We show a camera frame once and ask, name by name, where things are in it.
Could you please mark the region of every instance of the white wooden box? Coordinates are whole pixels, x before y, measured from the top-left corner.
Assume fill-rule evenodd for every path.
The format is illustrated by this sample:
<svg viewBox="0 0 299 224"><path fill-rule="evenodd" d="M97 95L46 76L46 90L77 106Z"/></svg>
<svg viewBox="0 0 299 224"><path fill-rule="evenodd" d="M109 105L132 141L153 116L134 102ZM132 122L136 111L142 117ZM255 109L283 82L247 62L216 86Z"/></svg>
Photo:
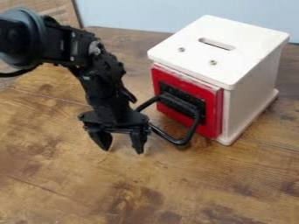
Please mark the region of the white wooden box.
<svg viewBox="0 0 299 224"><path fill-rule="evenodd" d="M288 37L284 32L204 16L148 51L162 69L223 89L221 132L215 138L225 145L277 96L276 74Z"/></svg>

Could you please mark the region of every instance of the slot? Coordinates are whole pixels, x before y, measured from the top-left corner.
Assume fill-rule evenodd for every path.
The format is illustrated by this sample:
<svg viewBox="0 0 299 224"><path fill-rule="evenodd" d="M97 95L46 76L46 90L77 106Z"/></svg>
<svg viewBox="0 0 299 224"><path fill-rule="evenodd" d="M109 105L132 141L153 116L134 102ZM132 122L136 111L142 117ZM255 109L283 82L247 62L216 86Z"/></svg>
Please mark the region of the slot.
<svg viewBox="0 0 299 224"><path fill-rule="evenodd" d="M198 41L202 44L205 44L208 46L215 46L215 47L217 47L217 48L220 48L220 49L223 49L225 51L232 51L236 48L232 45L223 44L223 43L220 43L220 42L217 42L217 41L215 41L212 39L208 39L208 38L200 38Z"/></svg>

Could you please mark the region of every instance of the table surface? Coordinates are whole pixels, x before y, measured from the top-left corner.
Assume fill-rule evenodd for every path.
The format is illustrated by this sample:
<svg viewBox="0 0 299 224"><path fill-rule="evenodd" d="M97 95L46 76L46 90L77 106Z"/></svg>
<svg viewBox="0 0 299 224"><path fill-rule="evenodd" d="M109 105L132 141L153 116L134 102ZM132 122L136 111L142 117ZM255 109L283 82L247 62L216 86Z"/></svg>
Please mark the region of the table surface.
<svg viewBox="0 0 299 224"><path fill-rule="evenodd" d="M170 34L89 30L124 61L125 86L144 102L145 52ZM297 74L299 46L288 45L280 96L229 147L196 135L177 148L150 135L137 156L122 135L109 152L98 149L77 121L89 110L78 82L62 67L37 68L0 93L0 223L297 224ZM145 113L173 135L186 131L154 107Z"/></svg>

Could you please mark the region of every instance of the white wall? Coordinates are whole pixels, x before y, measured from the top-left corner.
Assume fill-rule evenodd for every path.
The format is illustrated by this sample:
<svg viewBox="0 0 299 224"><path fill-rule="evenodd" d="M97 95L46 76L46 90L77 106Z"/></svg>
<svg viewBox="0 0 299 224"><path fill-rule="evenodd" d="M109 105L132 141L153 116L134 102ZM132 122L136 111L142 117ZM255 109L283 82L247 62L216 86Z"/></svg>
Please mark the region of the white wall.
<svg viewBox="0 0 299 224"><path fill-rule="evenodd" d="M176 32L209 14L291 33L299 43L299 0L77 0L84 26Z"/></svg>

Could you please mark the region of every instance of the red panel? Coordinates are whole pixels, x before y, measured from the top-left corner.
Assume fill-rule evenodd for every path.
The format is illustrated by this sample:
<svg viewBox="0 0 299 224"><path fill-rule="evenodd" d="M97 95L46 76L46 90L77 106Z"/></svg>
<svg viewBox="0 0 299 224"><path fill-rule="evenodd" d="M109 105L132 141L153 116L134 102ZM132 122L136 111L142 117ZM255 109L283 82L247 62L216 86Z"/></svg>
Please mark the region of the red panel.
<svg viewBox="0 0 299 224"><path fill-rule="evenodd" d="M152 68L153 91L160 94L158 81L162 81L178 88L182 92L193 95L205 101L205 124L198 125L196 132L208 138L216 138L221 132L221 108L223 108L223 89L215 90L215 87L204 85L196 81L192 83L173 76L173 71L158 69L154 65ZM168 108L160 102L156 103L156 109L168 115L173 120L190 127L192 119Z"/></svg>

